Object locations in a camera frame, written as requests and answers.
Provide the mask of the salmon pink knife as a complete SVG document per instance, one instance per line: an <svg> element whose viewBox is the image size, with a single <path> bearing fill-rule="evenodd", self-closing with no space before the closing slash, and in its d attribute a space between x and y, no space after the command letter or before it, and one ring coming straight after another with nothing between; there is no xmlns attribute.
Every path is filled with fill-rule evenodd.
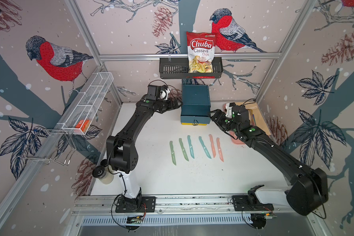
<svg viewBox="0 0 354 236"><path fill-rule="evenodd" d="M221 143L220 143L220 138L216 138L216 143L217 143L217 149L218 149L218 154L219 154L219 159L224 162L224 157L223 157L223 152L221 148Z"/></svg>

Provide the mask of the yellow drawer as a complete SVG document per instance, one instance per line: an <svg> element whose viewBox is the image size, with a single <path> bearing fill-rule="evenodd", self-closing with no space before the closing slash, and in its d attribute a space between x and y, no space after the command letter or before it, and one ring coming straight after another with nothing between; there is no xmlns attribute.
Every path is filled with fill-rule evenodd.
<svg viewBox="0 0 354 236"><path fill-rule="evenodd" d="M182 123L182 125L191 125L191 126L206 126L207 124L199 124L199 123Z"/></svg>

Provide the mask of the turquoise knife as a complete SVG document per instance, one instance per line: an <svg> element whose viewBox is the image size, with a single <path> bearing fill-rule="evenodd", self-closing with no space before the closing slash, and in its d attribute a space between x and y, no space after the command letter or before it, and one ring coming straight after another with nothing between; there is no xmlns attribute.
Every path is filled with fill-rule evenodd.
<svg viewBox="0 0 354 236"><path fill-rule="evenodd" d="M206 157L209 158L209 159L212 159L212 157L211 157L211 155L210 155L210 153L209 153L209 151L208 151L206 145L204 144L204 141L203 141L203 139L202 139L202 136L199 136L198 139L199 139L199 142L200 142L200 144L201 144L201 146L202 146L202 148L203 148L203 150L204 150L204 153L205 153Z"/></svg>

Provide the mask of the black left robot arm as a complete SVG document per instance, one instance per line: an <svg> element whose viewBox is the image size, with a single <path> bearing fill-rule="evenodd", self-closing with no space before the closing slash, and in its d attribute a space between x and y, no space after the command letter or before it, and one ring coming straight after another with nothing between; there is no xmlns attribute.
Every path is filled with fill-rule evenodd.
<svg viewBox="0 0 354 236"><path fill-rule="evenodd" d="M141 188L136 178L131 176L138 163L138 152L135 147L137 137L146 122L154 113L163 114L182 106L178 98L152 100L144 96L136 103L134 114L115 136L109 136L106 140L107 161L114 174L120 175L123 181L124 197L136 199L141 195Z"/></svg>

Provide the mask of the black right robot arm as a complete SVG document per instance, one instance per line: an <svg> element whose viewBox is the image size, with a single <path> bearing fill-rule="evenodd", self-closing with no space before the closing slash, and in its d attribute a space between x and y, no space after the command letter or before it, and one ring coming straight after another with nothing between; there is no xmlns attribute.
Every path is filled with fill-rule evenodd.
<svg viewBox="0 0 354 236"><path fill-rule="evenodd" d="M237 139L263 155L287 179L287 187L256 187L256 199L263 204L290 206L307 216L328 201L327 174L312 169L278 146L261 128L250 123L249 112L243 106L232 107L230 116L216 109L210 119L225 133L234 132Z"/></svg>

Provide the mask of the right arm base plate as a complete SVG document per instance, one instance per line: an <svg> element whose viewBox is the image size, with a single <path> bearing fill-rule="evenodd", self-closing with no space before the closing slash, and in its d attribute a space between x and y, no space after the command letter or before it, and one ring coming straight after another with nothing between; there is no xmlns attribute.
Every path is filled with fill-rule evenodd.
<svg viewBox="0 0 354 236"><path fill-rule="evenodd" d="M234 195L230 203L234 206L235 211L274 211L272 204L263 204L257 198L248 195Z"/></svg>

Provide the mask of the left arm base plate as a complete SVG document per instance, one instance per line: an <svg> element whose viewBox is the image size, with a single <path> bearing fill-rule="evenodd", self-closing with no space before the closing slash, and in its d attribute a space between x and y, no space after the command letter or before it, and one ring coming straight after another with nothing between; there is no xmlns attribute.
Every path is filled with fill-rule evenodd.
<svg viewBox="0 0 354 236"><path fill-rule="evenodd" d="M119 197L115 203L115 213L138 213L138 212L154 212L156 197L146 196L135 199Z"/></svg>

